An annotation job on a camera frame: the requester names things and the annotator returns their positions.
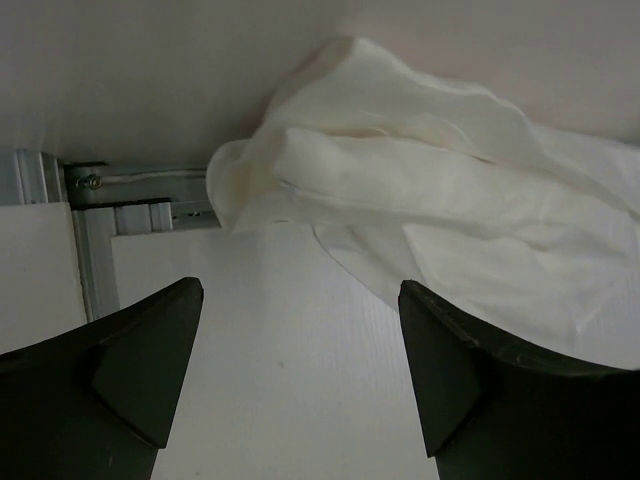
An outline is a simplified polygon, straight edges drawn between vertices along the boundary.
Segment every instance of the white panel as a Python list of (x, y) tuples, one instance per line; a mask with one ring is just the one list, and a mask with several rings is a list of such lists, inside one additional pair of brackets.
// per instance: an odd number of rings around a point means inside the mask
[(205, 305), (154, 480), (436, 479), (396, 314), (306, 226), (112, 241), (124, 305), (199, 277)]
[(5, 0), (0, 144), (205, 162), (336, 34), (478, 81), (551, 126), (638, 139), (636, 0)]
[(86, 323), (69, 206), (0, 207), (0, 354)]

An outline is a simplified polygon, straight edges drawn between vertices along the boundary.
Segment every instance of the white cloth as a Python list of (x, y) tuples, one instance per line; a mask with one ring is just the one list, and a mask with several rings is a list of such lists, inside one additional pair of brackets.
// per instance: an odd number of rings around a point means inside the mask
[(532, 124), (366, 40), (328, 45), (207, 173), (223, 228), (312, 225), (397, 309), (415, 279), (551, 350), (640, 367), (640, 151)]

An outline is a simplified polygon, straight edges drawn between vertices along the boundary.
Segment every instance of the white wall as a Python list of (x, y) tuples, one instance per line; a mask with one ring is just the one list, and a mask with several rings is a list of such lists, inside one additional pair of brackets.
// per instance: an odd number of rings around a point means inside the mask
[(309, 227), (112, 241), (123, 306), (191, 275), (205, 304), (154, 480), (434, 480), (397, 315)]
[(536, 121), (639, 138), (634, 0), (73, 0), (0, 5), (0, 145), (206, 161), (329, 36), (482, 82)]
[(0, 354), (86, 323), (69, 206), (0, 207)]

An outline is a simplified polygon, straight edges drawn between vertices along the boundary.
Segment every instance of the crumpled fabric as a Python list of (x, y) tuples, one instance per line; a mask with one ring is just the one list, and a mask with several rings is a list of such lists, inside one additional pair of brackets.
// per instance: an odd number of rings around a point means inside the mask
[(353, 38), (286, 81), (207, 171), (228, 232), (307, 223), (395, 309), (417, 280), (528, 341), (627, 369), (640, 368), (639, 186), (638, 149), (536, 125)]

